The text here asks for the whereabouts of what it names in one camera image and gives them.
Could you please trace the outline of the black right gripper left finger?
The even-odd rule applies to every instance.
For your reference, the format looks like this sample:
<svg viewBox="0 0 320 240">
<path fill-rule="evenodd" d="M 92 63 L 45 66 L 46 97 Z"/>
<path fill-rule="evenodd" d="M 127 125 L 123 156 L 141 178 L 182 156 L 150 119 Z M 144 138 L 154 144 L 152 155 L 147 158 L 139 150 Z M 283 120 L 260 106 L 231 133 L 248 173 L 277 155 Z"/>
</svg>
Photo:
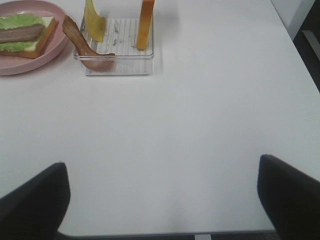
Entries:
<svg viewBox="0 0 320 240">
<path fill-rule="evenodd" d="M 54 163 L 0 199 L 0 238 L 53 240 L 70 199 L 67 166 Z"/>
</svg>

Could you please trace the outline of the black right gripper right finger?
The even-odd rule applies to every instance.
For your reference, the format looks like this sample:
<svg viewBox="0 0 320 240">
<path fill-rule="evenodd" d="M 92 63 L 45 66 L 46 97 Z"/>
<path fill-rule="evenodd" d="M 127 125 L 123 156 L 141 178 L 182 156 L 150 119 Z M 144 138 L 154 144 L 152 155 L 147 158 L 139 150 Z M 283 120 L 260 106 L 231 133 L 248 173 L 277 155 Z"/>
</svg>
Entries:
<svg viewBox="0 0 320 240">
<path fill-rule="evenodd" d="M 282 240 L 320 238 L 320 182 L 285 161 L 260 157 L 257 194 Z"/>
</svg>

